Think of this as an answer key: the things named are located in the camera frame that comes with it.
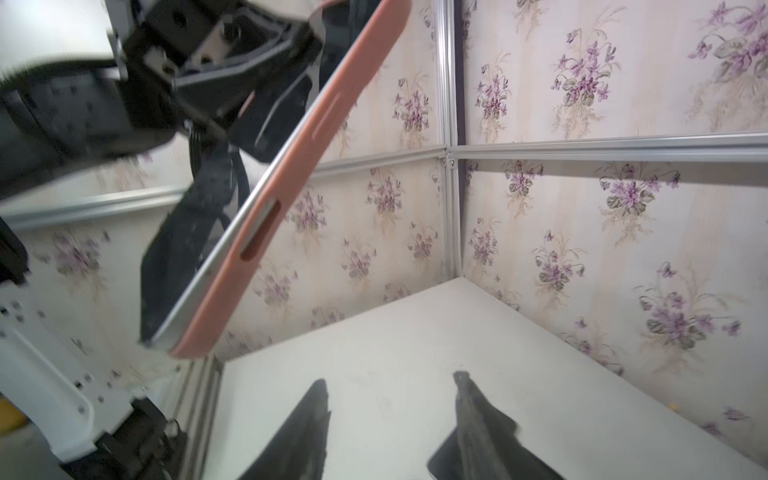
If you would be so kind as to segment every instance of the bolt hole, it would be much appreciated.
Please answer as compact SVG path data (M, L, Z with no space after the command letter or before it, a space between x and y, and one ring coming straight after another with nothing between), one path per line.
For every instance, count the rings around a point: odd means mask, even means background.
M187 16L180 12L179 10L174 10L173 13L170 14L171 17L174 19L174 23L179 28L186 28L187 27Z

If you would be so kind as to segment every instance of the pink phone case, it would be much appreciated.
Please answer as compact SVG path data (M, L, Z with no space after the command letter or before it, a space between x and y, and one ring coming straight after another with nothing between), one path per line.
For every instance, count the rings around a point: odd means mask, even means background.
M324 2L325 6L339 0ZM316 100L306 123L256 200L187 330L170 354L207 355L245 293L262 255L363 88L406 27L411 0L382 0ZM254 223L263 221L253 236Z

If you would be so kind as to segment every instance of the white table surface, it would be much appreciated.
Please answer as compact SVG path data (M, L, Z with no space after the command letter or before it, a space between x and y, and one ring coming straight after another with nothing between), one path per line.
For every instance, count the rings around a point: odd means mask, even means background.
M768 478L463 278L227 363L204 478L238 478L324 378L324 480L427 480L455 427L457 369L568 480Z

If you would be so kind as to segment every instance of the smartphone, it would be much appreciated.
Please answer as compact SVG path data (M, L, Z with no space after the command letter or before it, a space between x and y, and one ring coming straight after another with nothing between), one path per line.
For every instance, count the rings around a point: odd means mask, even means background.
M141 342L147 347L176 358L205 356L213 348L281 220L381 67L411 10L410 0L335 0L313 11L303 2L260 0L239 10L248 25L261 22L258 25L266 32L260 65L286 55L294 55L293 63L269 74L272 83L275 75L284 74L284 88L248 93L238 118L242 125L227 132L231 143L219 144L207 160L199 161L193 185L147 249L141 265ZM275 29L283 25L278 22L283 20L281 15L290 16L286 22L296 28ZM297 20L302 15L306 18ZM261 35L232 30L230 38ZM310 42L301 37L304 50L299 54L297 43L286 42L293 38L288 31L312 36ZM194 85L184 79L174 85L181 98L190 91L197 98L203 92L203 98L212 100L222 94L215 72L205 72L206 55L220 55L220 45L214 41L220 43L217 39L203 42L211 44L210 53L190 56L189 68L201 70L192 70ZM235 100L242 101L238 95L243 94L232 90ZM202 104L197 110L205 107ZM260 126L255 134L253 125ZM192 134L190 142L195 141ZM190 152L195 170L196 154L193 148Z

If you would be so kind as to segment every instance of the violet flower print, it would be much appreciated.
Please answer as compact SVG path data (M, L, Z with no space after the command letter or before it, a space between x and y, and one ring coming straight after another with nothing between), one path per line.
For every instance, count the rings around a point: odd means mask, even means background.
M741 322L739 320L723 325L723 331L728 333L729 336L739 336L739 330L741 330Z
M638 300L647 315L643 332L646 345L664 354L656 372L679 373L691 368L691 362L700 361L696 345L718 336L717 324L729 334L733 324L740 326L740 321L729 314L740 303L739 298L708 293L703 290L706 283L707 279L701 279L692 267L683 274L664 262L654 282L635 287L642 292Z
M474 278L479 278L486 272L486 267L493 266L494 255L498 253L498 241L494 229L502 222L490 219L487 222L478 217L475 227L472 228L472 236L469 238L469 246L474 253L475 261Z
M580 28L566 38L569 52L555 65L556 75L551 89L564 92L564 98L555 110L552 131L561 127L564 137L582 138L590 132L590 123L602 120L594 111L594 100L608 101L611 91L607 80L621 70L616 61L616 46L608 41L605 25L618 23L625 7L606 8L598 16L591 30Z
M384 291L386 292L382 298L384 303L391 303L411 294L411 290L408 290L408 286L404 283L387 283L384 286Z
M520 303L518 303L520 293L509 288L509 282L505 277L496 274L492 279L491 285L484 287L484 290L507 306L518 312L520 311Z
M517 31L525 31L525 41L540 25L539 16L546 12L541 8L541 0L517 0L518 10L512 15L517 20Z
M438 239L437 230L419 220L411 222L410 233L408 250L412 252L413 261L422 271L427 270L432 262L432 248Z
M394 114L392 118L402 122L400 132L400 147L405 150L420 148L427 141L425 132L429 129L429 97L424 92L422 83L429 78L419 72L409 80L400 78L397 81L398 92L395 95Z
M261 340L255 340L253 337L257 336ZM259 332L251 331L246 332L242 329L227 330L223 335L226 344L227 352L223 354L217 353L221 359L229 360L237 358L238 356L246 355L247 353L256 352L272 345L272 337L265 336Z
M332 323L340 322L346 318L346 315L342 313L336 307L316 306L312 309L312 322L310 323L310 329L315 330L324 326L331 325Z
M362 290L367 290L369 285L368 275L371 262L378 252L370 243L363 243L356 237L342 242L343 260L341 263L353 285Z
M508 56L509 53L500 53L493 65L485 64L480 68L482 80L478 84L475 106L482 109L480 133L486 144L495 143L499 132L504 130L502 119L507 116L507 100L511 92L502 65Z
M658 170L653 164L614 162L598 169L597 173L602 175L600 188L610 192L605 199L607 208L600 208L603 231L611 229L618 233L616 246L637 242L642 233L652 231L646 227L652 220L647 208L662 190L660 181L666 181L669 188L677 188L680 181L679 171Z
M541 268L536 279L536 295L549 297L548 308L565 305L568 298L566 284L571 282L575 273L579 277L584 276L584 264L576 262L585 253L581 248L568 248L568 240L562 233L554 236L552 242L545 242L545 245L533 250L536 266Z
M716 418L701 428L747 458L768 466L768 450L758 421L732 406L726 406Z
M544 165L516 160L504 165L504 176L509 180L507 208L515 217L525 215L531 208L531 188L536 177L544 175Z
M314 188L307 187L291 207L286 220L296 226L297 233L317 233L327 226L326 208L328 206L323 201L323 195L318 194Z
M399 220L396 212L402 209L402 195L406 191L390 169L372 168L370 174L372 180L368 182L366 203L376 206L373 220L385 233Z
M726 407L725 412L723 412L723 416L731 422L742 422L743 420L749 418L747 414L741 410L736 410L733 407Z
M588 323L583 316L578 317L574 325L576 328L574 331L559 333L560 339L605 369L622 376L624 366L618 361L618 357L624 353L623 349L607 344L606 334L601 331L600 326L593 322Z
M110 242L106 230L102 230L100 236L92 237L65 227L56 230L33 256L47 265L53 263L71 289L88 285L93 300L96 300L107 287L100 258L102 246Z
M275 265L264 259L253 277L253 292L278 316L287 319L290 316L290 291L298 279L299 274L289 266Z
M704 114L710 131L751 130L768 112L768 10L721 2L688 58L712 65L713 76L694 89L689 120Z
M431 48L435 47L435 13L432 10L432 6L424 7L421 10L419 10L419 13L422 16L422 24L424 24L424 27L429 32L429 38L432 41L429 46Z

